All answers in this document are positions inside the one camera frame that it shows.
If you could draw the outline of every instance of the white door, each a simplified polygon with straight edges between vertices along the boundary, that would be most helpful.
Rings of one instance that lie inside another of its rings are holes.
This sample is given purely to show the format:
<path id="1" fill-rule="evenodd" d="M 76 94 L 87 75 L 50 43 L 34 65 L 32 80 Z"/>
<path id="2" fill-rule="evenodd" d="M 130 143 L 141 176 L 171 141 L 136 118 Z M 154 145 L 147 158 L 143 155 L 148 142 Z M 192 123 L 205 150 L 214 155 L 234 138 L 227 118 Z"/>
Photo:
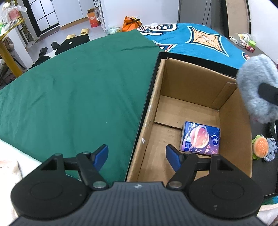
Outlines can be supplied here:
<path id="1" fill-rule="evenodd" d="M 79 0 L 83 17 L 87 17 L 88 10 L 95 7 L 93 0 Z"/>
<path id="2" fill-rule="evenodd" d="M 29 0 L 29 3 L 41 33 L 59 25 L 50 0 Z"/>
<path id="3" fill-rule="evenodd" d="M 60 26 L 83 18 L 78 0 L 52 0 Z"/>

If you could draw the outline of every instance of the blue patterned blanket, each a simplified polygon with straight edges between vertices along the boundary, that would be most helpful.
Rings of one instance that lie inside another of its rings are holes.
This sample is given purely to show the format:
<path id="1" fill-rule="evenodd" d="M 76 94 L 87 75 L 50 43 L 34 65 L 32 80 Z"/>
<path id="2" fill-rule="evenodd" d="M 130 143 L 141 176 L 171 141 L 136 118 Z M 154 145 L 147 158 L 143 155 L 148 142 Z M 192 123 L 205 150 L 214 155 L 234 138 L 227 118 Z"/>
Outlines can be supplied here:
<path id="1" fill-rule="evenodd" d="M 164 24 L 138 28 L 166 52 L 199 57 L 239 69 L 249 56 L 213 29 L 200 24 Z"/>

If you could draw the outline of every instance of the metal screw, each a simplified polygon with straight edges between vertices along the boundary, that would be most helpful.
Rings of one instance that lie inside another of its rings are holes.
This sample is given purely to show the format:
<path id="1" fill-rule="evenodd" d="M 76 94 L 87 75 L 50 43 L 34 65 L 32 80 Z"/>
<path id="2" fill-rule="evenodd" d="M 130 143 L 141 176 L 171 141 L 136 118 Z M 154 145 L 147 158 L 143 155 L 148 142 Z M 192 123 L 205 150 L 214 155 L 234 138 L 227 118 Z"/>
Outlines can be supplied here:
<path id="1" fill-rule="evenodd" d="M 179 181 L 176 181 L 176 180 L 171 181 L 168 184 L 171 188 L 180 188 L 182 186 L 182 183 L 180 183 Z"/>
<path id="2" fill-rule="evenodd" d="M 93 183 L 93 187 L 97 189 L 105 188 L 106 183 L 104 181 L 96 181 Z"/>

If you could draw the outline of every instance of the white wall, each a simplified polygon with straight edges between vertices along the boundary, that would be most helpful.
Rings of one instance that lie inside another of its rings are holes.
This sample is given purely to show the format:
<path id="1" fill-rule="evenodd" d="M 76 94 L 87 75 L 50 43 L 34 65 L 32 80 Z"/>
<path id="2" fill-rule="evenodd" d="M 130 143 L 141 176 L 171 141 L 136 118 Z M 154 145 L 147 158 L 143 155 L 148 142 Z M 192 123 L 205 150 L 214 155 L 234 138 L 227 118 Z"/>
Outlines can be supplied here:
<path id="1" fill-rule="evenodd" d="M 269 0 L 248 0 L 251 17 L 251 34 L 257 47 L 275 63 L 278 59 L 278 8 Z"/>
<path id="2" fill-rule="evenodd" d="M 20 40 L 20 33 L 18 31 L 18 28 L 12 29 L 8 36 L 14 43 L 14 49 L 17 52 L 18 56 L 24 63 L 26 68 L 30 68 L 33 64 L 33 60 L 31 59 L 30 55 L 28 54 L 27 50 L 25 49 L 23 43 Z"/>
<path id="3" fill-rule="evenodd" d="M 126 16 L 139 16 L 143 25 L 177 23 L 179 0 L 101 0 L 106 28 L 123 26 Z"/>

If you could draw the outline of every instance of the small snack box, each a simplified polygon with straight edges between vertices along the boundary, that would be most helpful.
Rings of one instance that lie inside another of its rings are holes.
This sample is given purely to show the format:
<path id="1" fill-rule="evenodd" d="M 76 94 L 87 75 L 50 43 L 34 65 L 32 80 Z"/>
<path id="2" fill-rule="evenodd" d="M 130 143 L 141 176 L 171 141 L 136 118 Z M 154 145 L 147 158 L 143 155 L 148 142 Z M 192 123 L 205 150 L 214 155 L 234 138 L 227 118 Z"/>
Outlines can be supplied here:
<path id="1" fill-rule="evenodd" d="M 218 154 L 220 129 L 195 122 L 185 122 L 182 130 L 180 151 L 197 154 Z"/>

